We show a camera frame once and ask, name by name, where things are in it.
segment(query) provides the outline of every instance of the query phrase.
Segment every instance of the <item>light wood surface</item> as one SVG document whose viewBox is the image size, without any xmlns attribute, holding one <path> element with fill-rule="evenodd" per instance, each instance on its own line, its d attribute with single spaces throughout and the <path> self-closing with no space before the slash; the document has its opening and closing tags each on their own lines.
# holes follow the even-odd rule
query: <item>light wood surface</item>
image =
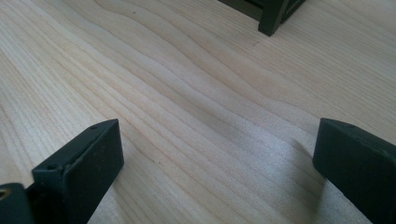
<svg viewBox="0 0 396 224">
<path fill-rule="evenodd" d="M 257 26 L 216 0 L 0 0 L 1 183 L 119 119 L 90 223 L 369 223 L 311 161 L 321 117 L 396 144 L 395 1 Z"/>
</svg>

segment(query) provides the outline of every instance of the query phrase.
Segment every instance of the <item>wooden table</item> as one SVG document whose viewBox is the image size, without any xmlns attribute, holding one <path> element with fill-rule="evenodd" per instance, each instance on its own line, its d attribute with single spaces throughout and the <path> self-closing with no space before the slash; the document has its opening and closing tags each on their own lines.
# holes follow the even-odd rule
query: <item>wooden table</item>
<svg viewBox="0 0 396 224">
<path fill-rule="evenodd" d="M 396 3 L 308 0 L 272 37 L 216 0 L 0 0 L 0 180 L 119 119 L 90 223 L 368 223 L 319 118 L 396 144 Z"/>
</svg>

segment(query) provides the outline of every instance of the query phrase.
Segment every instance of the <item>wood grain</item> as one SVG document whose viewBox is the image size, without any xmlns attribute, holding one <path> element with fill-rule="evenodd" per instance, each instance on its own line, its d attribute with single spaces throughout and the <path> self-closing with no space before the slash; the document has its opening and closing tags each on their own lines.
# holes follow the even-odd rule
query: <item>wood grain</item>
<svg viewBox="0 0 396 224">
<path fill-rule="evenodd" d="M 312 166 L 321 117 L 396 143 L 396 3 L 306 1 L 271 38 L 216 0 L 0 0 L 0 180 L 120 120 L 90 223 L 369 223 Z"/>
</svg>

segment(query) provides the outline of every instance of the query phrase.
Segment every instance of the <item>black plastic part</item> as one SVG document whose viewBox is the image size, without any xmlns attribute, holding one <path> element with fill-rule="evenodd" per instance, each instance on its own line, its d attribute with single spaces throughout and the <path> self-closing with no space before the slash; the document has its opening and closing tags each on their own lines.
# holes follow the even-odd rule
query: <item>black plastic part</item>
<svg viewBox="0 0 396 224">
<path fill-rule="evenodd" d="M 271 36 L 304 0 L 219 0 L 260 22 L 259 31 Z"/>
<path fill-rule="evenodd" d="M 396 223 L 396 146 L 321 119 L 313 163 L 373 223 Z"/>
<path fill-rule="evenodd" d="M 25 192 L 20 185 L 8 196 L 14 200 L 0 201 L 1 208 L 19 212 L 6 215 L 0 223 L 17 223 L 16 217 L 29 217 L 27 207 L 34 221 L 22 223 L 87 223 L 123 164 L 118 120 L 95 124 L 33 169 L 35 183 Z"/>
</svg>

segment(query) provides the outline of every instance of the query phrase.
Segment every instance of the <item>black object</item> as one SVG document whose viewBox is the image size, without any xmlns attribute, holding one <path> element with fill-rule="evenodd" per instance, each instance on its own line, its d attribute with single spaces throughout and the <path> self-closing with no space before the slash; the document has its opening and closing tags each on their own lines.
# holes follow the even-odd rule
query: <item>black object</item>
<svg viewBox="0 0 396 224">
<path fill-rule="evenodd" d="M 118 120 L 95 124 L 37 165 L 28 189 L 0 186 L 0 223 L 87 223 L 123 164 Z"/>
<path fill-rule="evenodd" d="M 313 163 L 373 223 L 396 223 L 396 146 L 321 119 Z"/>
<path fill-rule="evenodd" d="M 304 0 L 219 0 L 260 22 L 259 31 L 271 36 Z"/>
</svg>

